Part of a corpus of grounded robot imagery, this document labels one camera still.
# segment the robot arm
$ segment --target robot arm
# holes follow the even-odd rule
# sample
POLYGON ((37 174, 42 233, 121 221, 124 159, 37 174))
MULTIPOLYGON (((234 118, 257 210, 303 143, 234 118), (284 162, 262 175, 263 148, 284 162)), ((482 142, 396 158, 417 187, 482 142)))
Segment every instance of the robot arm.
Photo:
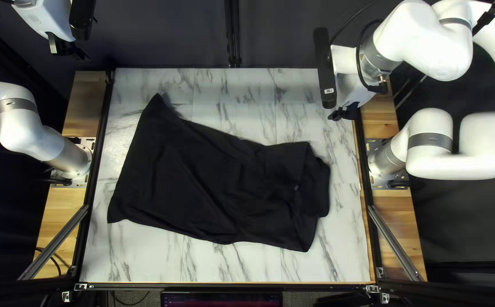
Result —
MULTIPOLYGON (((382 80, 402 61, 441 81, 461 77, 471 65, 475 42, 495 61, 495 18, 471 34, 491 4, 473 0, 442 0, 429 6, 422 0, 401 2, 367 35, 360 48, 362 75, 368 84, 382 80)), ((357 75, 356 48, 331 46, 339 106, 363 105, 374 95, 357 75)))
POLYGON ((75 40, 90 37, 96 0, 15 0, 12 8, 39 35, 46 38, 55 55, 90 58, 75 40))
POLYGON ((32 93, 25 87, 0 82, 0 142, 8 150, 45 162, 65 174, 84 175, 87 153, 54 129, 43 126, 32 93))
POLYGON ((467 1, 457 2, 446 14, 439 14, 424 1, 405 0, 379 25, 372 38, 367 37, 364 54, 376 69, 386 59, 406 61, 434 79, 455 80, 471 65, 470 20, 467 1))
POLYGON ((450 153, 452 128, 452 118, 443 110, 416 112, 391 141, 369 154, 370 171, 390 179, 403 168, 428 179, 495 178, 495 112, 462 120, 458 154, 450 153))

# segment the wooden tabletop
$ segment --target wooden tabletop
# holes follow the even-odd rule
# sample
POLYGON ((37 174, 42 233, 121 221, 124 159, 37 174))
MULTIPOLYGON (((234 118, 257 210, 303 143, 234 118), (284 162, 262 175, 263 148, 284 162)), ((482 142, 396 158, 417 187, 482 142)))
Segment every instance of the wooden tabletop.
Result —
MULTIPOLYGON (((98 134, 105 86, 105 72, 77 72, 75 74, 62 135, 95 137, 98 134)), ((84 202, 85 193, 86 189, 84 188, 51 186, 37 239, 38 248, 45 248, 79 210, 84 202)), ((55 253, 66 262, 64 264, 56 258, 60 264, 62 275, 66 274, 67 268, 73 261, 77 231, 78 227, 73 230, 55 253)), ((58 276, 57 268, 51 260, 48 260, 35 278, 56 276, 58 276)))
MULTIPOLYGON (((100 122, 103 97, 105 92, 105 72, 77 72, 63 128, 64 136, 94 137, 100 122)), ((397 118, 391 95, 376 95, 370 102, 361 107, 363 128, 367 138, 388 138, 398 131, 397 118)), ((55 188, 49 190, 46 207, 39 231, 37 247, 44 248, 60 231, 73 214, 82 206, 85 189, 55 188)), ((424 260, 421 253, 420 240, 414 208, 409 190, 373 191, 374 205, 392 230, 401 246, 405 249, 415 266, 425 276, 424 260)), ((364 211, 365 230, 368 236, 367 215, 364 211)), ((64 241, 56 251, 67 264, 73 260, 77 229, 64 241)), ((380 235, 380 251, 383 267, 389 277, 408 279, 387 242, 380 235)), ((371 280, 374 281, 372 258, 371 280)), ((68 266, 60 263, 62 274, 68 266)), ((36 278, 55 277, 57 269, 52 261, 48 261, 36 278)))
MULTIPOLYGON (((387 139, 399 132, 399 125, 397 124, 397 116, 395 114, 395 106, 391 94, 378 94, 374 96, 371 101, 361 107, 361 115, 363 119, 363 132, 366 138, 387 139)), ((373 190, 372 196, 374 207, 378 210, 384 222, 399 241, 401 247, 403 247, 410 257, 424 280, 427 280, 410 189, 373 190)), ((361 193, 361 203, 365 204, 363 193, 361 193)), ((365 231, 368 239, 366 221, 365 231)), ((408 276, 403 271, 401 264, 382 234, 379 233, 378 238, 380 242, 382 266, 387 276, 395 279, 408 280, 408 276)))

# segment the white marble tile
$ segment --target white marble tile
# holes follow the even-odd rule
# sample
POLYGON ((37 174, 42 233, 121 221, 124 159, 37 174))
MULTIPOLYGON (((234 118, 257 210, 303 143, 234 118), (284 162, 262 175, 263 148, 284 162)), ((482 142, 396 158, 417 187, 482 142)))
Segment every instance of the white marble tile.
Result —
POLYGON ((178 283, 181 280, 183 235, 128 220, 107 224, 107 207, 139 118, 156 93, 147 89, 169 93, 177 98, 175 101, 187 102, 170 106, 181 117, 188 120, 192 117, 192 82, 189 94, 185 95, 180 88, 186 81, 176 82, 175 85, 171 81, 178 75, 181 74, 176 69, 164 69, 162 72, 154 69, 117 71, 81 271, 83 281, 178 283))
POLYGON ((195 99, 192 105, 192 121, 257 143, 276 143, 274 105, 205 104, 195 99))
MULTIPOLYGON (((276 143, 273 103, 206 102, 194 95, 193 122, 261 144, 276 143)), ((274 246, 253 242, 221 245, 187 237, 181 275, 184 282, 281 281, 280 263, 279 248, 274 246)))
POLYGON ((359 183, 352 122, 327 119, 330 111, 317 104, 276 105, 278 143, 308 141, 331 167, 331 182, 359 183))
POLYGON ((319 104, 277 104, 277 142, 309 141, 331 167, 330 210, 306 253, 282 250, 282 281, 370 281, 352 122, 329 121, 319 104))
POLYGON ((183 282, 281 281, 280 248, 253 242, 221 245, 185 237, 183 282))
POLYGON ((276 104, 315 103, 321 106, 317 69, 274 68, 276 104))
POLYGON ((115 185, 98 181, 80 280, 178 283, 185 236, 128 220, 107 224, 115 185))
POLYGON ((368 281, 351 122, 326 119, 317 89, 317 99, 309 98, 314 80, 312 70, 297 69, 118 69, 81 281, 368 281), (156 92, 167 94, 183 118, 226 133, 265 145, 312 144, 332 167, 332 201, 310 251, 219 245, 130 221, 107 224, 139 117, 156 92))
POLYGON ((170 104, 192 104, 194 69, 117 68, 109 119, 143 111, 159 93, 170 104))
POLYGON ((274 104, 271 68, 196 69, 194 100, 198 103, 274 104))
POLYGON ((283 282, 370 281, 359 184, 333 184, 329 214, 320 218, 306 253, 281 250, 283 282))

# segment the black t-shirt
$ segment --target black t-shirt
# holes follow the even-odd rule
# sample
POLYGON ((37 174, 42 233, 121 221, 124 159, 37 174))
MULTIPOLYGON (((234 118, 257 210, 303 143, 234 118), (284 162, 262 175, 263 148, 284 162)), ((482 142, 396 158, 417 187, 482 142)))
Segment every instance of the black t-shirt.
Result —
POLYGON ((156 94, 139 120, 107 221, 305 252, 329 212, 329 174, 307 142, 242 140, 179 118, 156 94))

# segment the monitor screen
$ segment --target monitor screen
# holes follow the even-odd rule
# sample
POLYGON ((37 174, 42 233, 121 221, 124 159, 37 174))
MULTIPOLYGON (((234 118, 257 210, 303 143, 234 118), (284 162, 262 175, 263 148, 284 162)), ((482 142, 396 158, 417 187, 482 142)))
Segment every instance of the monitor screen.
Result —
POLYGON ((281 307, 281 293, 162 292, 162 307, 281 307))

